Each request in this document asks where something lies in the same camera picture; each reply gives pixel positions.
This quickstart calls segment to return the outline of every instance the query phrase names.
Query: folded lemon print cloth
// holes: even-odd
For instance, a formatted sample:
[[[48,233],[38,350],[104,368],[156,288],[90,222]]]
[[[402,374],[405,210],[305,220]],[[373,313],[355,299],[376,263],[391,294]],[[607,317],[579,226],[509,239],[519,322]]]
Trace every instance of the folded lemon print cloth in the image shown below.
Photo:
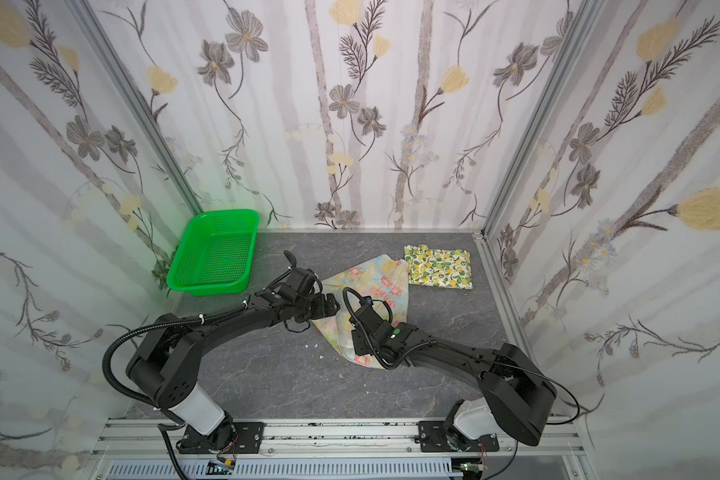
[[[414,285],[472,288],[472,270],[466,250],[406,245],[405,261],[411,268],[409,282]]]
[[[355,347],[352,344],[354,327],[349,322],[349,312],[344,306],[342,291],[345,286],[350,286],[363,296],[386,300],[392,308],[392,324],[397,325],[405,321],[408,313],[408,264],[403,260],[393,260],[388,255],[379,255],[323,280],[322,286],[324,293],[336,295],[336,300],[341,303],[342,309],[336,316],[312,321],[320,333],[346,360],[374,369],[382,368],[373,356],[355,355]],[[360,307],[354,296],[350,296],[349,299],[355,310]],[[383,303],[374,302],[373,308],[381,318],[387,318],[387,310]]]

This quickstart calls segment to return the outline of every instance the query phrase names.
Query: green basket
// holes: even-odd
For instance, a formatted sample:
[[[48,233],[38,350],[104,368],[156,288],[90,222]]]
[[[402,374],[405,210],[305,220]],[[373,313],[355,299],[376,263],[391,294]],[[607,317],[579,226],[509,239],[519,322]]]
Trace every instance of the green basket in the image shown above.
[[[248,286],[259,214],[218,210],[200,214],[186,226],[168,286],[195,296],[239,293]]]

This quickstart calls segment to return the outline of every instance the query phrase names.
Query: floral cloth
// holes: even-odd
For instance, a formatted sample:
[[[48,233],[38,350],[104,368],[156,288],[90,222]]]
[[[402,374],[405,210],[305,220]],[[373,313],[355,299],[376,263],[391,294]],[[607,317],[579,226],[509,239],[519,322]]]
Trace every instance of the floral cloth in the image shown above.
[[[320,333],[331,344],[339,355],[350,362],[373,369],[382,368],[378,361],[370,355],[355,355],[352,344],[352,329],[349,322],[349,312],[344,306],[342,291],[350,286],[363,296],[372,296],[378,300],[386,300],[392,308],[392,324],[404,322],[408,313],[408,264],[403,260],[393,260],[388,255],[379,255],[372,260],[363,262],[340,274],[324,280],[323,291],[333,293],[342,309],[336,316],[313,320]],[[350,301],[355,309],[359,304],[353,296]],[[374,302],[374,310],[383,318],[387,318],[387,310],[381,302]]]
[[[472,288],[472,270],[466,250],[432,250],[426,245],[406,245],[405,261],[415,285]]]

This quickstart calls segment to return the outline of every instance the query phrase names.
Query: gray tabletop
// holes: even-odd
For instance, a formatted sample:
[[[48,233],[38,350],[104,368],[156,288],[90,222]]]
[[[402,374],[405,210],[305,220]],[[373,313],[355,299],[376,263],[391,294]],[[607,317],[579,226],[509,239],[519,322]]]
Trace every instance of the gray tabletop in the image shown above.
[[[444,340],[499,348],[506,336],[471,234],[260,234],[245,293],[184,294],[176,314],[238,306],[288,267],[283,250],[293,252],[300,266],[328,278],[381,254],[402,258],[408,244],[468,250],[474,285],[472,290],[410,285],[408,321]],[[480,397],[477,390],[432,370],[355,365],[340,357],[314,326],[295,334],[282,324],[247,333],[210,352],[202,359],[198,382],[237,418],[445,416],[460,398]],[[127,417],[162,415],[136,404]]]

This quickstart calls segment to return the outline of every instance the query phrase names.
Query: wallpaper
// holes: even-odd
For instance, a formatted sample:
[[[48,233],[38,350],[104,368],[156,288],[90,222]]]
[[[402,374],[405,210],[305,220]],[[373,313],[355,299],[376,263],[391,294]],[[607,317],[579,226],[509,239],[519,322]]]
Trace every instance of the wallpaper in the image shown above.
[[[603,6],[488,240],[599,478],[720,478],[720,1]]]
[[[173,306],[191,218],[76,25],[0,1],[0,478],[76,478],[125,413],[101,357]]]
[[[92,0],[206,210],[481,228],[578,2]]]

